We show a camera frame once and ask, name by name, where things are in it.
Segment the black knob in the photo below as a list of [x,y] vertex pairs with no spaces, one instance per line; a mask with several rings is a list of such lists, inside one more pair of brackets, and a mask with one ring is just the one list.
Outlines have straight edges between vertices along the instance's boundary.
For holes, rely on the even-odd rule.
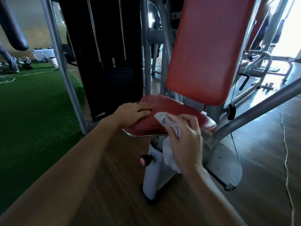
[[152,155],[142,155],[140,158],[140,163],[142,166],[147,167],[153,160]]

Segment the person's leg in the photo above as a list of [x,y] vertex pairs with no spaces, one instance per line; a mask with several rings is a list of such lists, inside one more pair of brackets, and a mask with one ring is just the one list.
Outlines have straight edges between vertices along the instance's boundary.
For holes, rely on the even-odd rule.
[[2,55],[3,58],[7,61],[9,69],[11,71],[19,72],[18,65],[13,60],[13,57],[7,52],[7,50],[2,45],[0,45],[0,55]]

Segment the white box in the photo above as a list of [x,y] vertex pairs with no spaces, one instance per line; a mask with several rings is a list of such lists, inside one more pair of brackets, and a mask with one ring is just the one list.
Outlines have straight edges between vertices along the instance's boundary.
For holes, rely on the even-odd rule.
[[32,53],[38,62],[46,62],[45,58],[54,58],[53,49],[33,49]]

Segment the hand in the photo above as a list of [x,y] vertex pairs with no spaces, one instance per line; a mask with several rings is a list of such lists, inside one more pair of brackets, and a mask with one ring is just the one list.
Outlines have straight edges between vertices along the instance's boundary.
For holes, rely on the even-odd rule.
[[151,104],[125,103],[111,115],[118,127],[125,128],[135,124],[142,117],[148,116],[152,109]]
[[170,138],[176,164],[184,175],[202,168],[202,136],[198,119],[188,114],[168,114],[168,117],[178,124],[181,132],[181,137],[178,138],[173,127],[164,126]]

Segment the black panel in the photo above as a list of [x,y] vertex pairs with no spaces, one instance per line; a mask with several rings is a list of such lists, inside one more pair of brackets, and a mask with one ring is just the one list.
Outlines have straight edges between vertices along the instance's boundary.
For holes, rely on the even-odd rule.
[[90,0],[102,63],[98,59],[87,0],[59,0],[59,3],[92,117],[104,111],[111,114],[123,103],[139,101],[143,96],[139,0],[121,0],[126,61],[119,1]]

